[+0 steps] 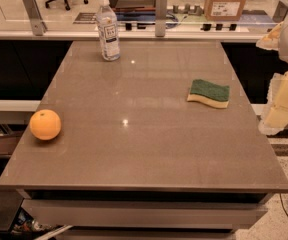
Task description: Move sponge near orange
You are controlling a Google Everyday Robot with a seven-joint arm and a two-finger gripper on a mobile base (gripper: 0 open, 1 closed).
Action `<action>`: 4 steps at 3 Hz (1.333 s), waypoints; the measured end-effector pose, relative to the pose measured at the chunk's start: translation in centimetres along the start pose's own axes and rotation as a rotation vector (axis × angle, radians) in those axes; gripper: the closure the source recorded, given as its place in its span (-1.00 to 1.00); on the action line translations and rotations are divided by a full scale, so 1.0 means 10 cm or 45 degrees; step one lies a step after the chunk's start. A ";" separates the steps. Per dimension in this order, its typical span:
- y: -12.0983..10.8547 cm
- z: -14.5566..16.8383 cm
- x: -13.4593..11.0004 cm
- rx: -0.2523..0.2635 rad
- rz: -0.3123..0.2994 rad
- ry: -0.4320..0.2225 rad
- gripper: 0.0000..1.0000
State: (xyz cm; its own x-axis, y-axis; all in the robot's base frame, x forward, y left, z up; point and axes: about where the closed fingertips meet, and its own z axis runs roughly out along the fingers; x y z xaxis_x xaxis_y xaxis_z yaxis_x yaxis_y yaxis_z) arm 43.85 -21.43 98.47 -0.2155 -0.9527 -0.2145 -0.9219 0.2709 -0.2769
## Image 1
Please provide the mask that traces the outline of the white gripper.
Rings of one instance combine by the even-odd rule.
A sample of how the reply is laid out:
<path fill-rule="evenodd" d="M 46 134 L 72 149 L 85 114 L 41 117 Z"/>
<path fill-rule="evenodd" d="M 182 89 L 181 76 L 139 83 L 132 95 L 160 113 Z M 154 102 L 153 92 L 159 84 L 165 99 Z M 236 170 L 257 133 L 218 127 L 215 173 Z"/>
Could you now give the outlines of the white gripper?
<path fill-rule="evenodd" d="M 283 23 L 278 23 L 272 30 L 256 42 L 264 50 L 279 50 L 279 58 L 288 63 L 288 15 Z M 267 103 L 264 105 L 258 125 L 264 135 L 276 135 L 288 125 L 288 71 L 274 73 L 270 80 Z"/>

